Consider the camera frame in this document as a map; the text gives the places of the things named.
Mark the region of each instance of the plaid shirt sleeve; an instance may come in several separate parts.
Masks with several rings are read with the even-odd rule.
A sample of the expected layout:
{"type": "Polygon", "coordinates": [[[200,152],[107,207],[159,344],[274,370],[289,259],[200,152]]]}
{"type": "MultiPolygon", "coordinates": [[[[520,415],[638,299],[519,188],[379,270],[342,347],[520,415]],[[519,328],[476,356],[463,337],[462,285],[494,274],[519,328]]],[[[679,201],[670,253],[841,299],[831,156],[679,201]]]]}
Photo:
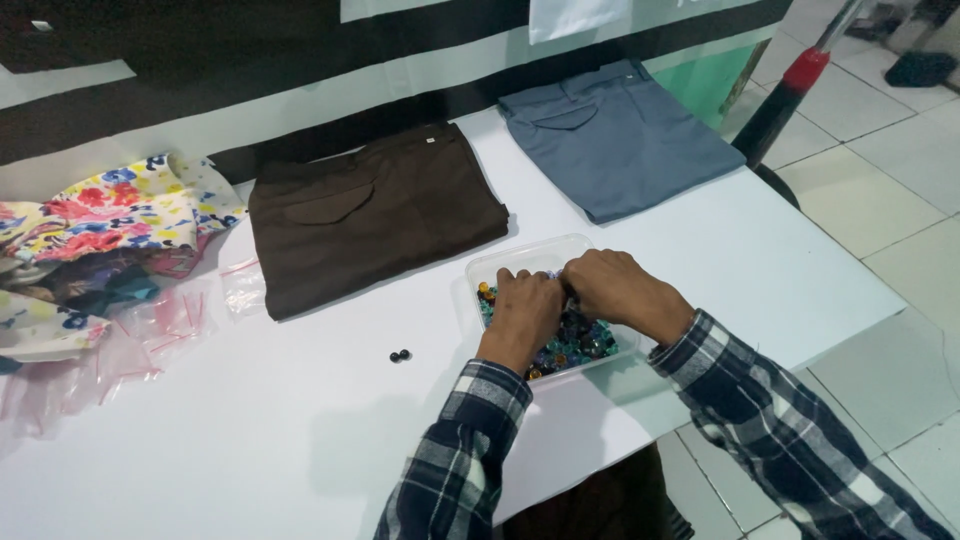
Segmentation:
{"type": "Polygon", "coordinates": [[[700,433],[732,455],[804,537],[951,538],[867,460],[827,404],[706,312],[650,364],[700,433]]]}
{"type": "Polygon", "coordinates": [[[467,362],[437,423],[407,458],[374,538],[489,540],[503,460],[532,400],[509,368],[467,362]]]}

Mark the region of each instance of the clear plastic box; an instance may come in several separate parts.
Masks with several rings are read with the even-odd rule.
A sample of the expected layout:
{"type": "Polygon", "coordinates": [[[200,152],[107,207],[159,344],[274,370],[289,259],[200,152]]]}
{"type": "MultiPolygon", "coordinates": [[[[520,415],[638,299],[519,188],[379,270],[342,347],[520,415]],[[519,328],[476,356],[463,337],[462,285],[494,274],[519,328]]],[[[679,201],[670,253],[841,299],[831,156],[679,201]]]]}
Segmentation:
{"type": "MultiPolygon", "coordinates": [[[[556,272],[563,269],[569,260],[583,255],[586,250],[592,248],[593,244],[586,236],[567,234],[487,255],[486,257],[475,258],[467,265],[467,285],[470,287],[471,297],[474,298],[473,306],[477,311],[477,324],[483,330],[486,329],[483,326],[483,313],[480,311],[480,305],[475,300],[477,287],[480,282],[495,283],[496,271],[500,268],[507,268],[514,274],[524,269],[530,272],[541,270],[556,272]]],[[[619,353],[531,380],[530,384],[539,384],[544,380],[556,380],[557,377],[576,373],[624,356],[637,354],[640,334],[623,325],[610,325],[610,331],[620,346],[619,353]]]]}

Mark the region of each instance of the white table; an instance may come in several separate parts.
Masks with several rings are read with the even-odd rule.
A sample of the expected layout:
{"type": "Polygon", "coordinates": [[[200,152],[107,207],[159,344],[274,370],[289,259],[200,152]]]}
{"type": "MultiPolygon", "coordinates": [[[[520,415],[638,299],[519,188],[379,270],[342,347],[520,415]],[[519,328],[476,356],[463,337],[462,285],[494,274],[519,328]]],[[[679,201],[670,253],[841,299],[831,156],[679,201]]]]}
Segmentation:
{"type": "MultiPolygon", "coordinates": [[[[282,324],[260,313],[232,326],[218,312],[220,332],[160,380],[0,461],[0,538],[370,537],[404,457],[476,350],[466,264],[548,237],[582,233],[632,253],[789,369],[905,307],[746,169],[598,227],[495,112],[459,124],[512,213],[509,236],[282,324]],[[404,348],[413,359],[394,365],[389,353],[404,348]]],[[[252,255],[249,222],[214,250],[208,269],[252,255]]],[[[496,520],[687,419],[637,359],[538,388],[496,520]]]]}

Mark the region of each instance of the white cloth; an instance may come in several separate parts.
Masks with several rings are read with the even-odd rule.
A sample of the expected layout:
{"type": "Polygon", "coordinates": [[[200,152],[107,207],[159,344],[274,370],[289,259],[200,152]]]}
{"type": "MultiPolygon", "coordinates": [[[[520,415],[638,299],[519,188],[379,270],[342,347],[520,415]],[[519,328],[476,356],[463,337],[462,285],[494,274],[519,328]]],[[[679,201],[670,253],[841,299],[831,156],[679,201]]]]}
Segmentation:
{"type": "Polygon", "coordinates": [[[531,0],[530,44],[597,28],[629,12],[630,0],[531,0]]]}

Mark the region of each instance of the floral fabric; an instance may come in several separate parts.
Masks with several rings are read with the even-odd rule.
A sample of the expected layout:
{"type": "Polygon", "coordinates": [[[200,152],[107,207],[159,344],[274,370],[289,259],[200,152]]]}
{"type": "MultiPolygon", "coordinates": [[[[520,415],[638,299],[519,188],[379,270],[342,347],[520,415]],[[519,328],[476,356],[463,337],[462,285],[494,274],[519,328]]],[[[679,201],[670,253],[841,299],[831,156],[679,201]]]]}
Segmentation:
{"type": "Polygon", "coordinates": [[[0,356],[18,362],[79,357],[96,346],[109,321],[0,290],[0,356]]]}
{"type": "Polygon", "coordinates": [[[71,185],[43,205],[0,203],[3,255],[74,260],[118,248],[197,249],[246,208],[209,160],[147,158],[71,185]]]}

